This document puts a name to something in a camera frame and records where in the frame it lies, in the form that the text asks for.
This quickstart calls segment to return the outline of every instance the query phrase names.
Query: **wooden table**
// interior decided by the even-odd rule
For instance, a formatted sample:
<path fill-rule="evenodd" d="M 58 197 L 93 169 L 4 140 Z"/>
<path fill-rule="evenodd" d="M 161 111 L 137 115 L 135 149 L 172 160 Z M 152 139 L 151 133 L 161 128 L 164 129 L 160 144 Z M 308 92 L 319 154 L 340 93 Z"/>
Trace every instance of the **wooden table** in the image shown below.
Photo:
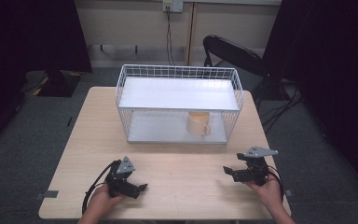
<path fill-rule="evenodd" d="M 94 87 L 80 111 L 39 216 L 77 219 L 85 192 L 112 161 L 128 156 L 136 171 L 128 181 L 148 184 L 135 200 L 126 199 L 108 219 L 239 220 L 271 218 L 256 194 L 235 183 L 223 166 L 244 169 L 236 153 L 251 146 L 269 147 L 251 94 L 226 145 L 137 144 L 127 142 L 116 106 L 116 88 Z M 275 167 L 272 157 L 267 163 Z M 290 213 L 284 198 L 284 207 Z"/>

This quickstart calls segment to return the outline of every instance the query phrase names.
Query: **silver bracket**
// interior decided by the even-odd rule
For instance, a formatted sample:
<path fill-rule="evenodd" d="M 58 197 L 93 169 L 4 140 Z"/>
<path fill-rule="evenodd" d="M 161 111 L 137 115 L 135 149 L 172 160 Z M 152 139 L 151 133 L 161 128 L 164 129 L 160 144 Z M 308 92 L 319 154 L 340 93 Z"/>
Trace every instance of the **silver bracket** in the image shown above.
<path fill-rule="evenodd" d="M 245 157 L 250 157 L 250 158 L 260 158 L 265 156 L 278 155 L 278 151 L 263 148 L 263 147 L 251 147 L 247 152 L 243 153 L 243 155 Z"/>
<path fill-rule="evenodd" d="M 132 172 L 135 170 L 135 166 L 132 165 L 130 159 L 125 156 L 121 164 L 118 166 L 116 173 L 118 174 L 125 174 L 128 172 Z"/>

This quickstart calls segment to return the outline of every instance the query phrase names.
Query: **cup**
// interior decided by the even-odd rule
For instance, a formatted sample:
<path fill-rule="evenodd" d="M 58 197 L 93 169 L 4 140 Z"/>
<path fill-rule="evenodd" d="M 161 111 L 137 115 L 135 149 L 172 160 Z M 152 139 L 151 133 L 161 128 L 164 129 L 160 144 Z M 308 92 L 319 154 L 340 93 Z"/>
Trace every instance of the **cup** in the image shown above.
<path fill-rule="evenodd" d="M 208 125 L 209 112 L 189 112 L 187 118 L 187 131 L 194 135 L 208 135 L 211 127 Z"/>

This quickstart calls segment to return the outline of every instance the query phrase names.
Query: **white wire basket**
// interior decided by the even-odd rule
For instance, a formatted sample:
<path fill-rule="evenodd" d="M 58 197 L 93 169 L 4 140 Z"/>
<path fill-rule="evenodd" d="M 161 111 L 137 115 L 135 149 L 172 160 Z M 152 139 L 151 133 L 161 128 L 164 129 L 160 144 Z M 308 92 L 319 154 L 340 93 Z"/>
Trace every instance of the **white wire basket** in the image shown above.
<path fill-rule="evenodd" d="M 130 143 L 225 144 L 243 100 L 234 68 L 125 64 L 116 89 Z M 209 134 L 186 130 L 192 111 L 209 112 Z"/>

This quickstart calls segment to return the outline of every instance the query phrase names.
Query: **hand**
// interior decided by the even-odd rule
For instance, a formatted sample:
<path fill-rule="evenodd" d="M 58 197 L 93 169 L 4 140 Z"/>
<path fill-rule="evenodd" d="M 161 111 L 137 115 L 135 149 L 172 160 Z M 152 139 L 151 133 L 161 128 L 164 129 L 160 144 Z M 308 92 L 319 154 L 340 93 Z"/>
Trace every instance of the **hand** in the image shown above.
<path fill-rule="evenodd" d="M 280 184 L 275 176 L 268 174 L 268 180 L 263 186 L 252 182 L 245 184 L 257 193 L 261 203 L 266 206 L 276 224 L 295 223 L 282 205 Z"/>
<path fill-rule="evenodd" d="M 83 214 L 82 218 L 77 222 L 83 223 L 98 223 L 100 219 L 107 216 L 116 204 L 123 201 L 127 196 L 119 194 L 114 198 L 109 195 L 109 187 L 107 184 L 102 184 L 98 187 L 89 199 L 89 205 Z"/>

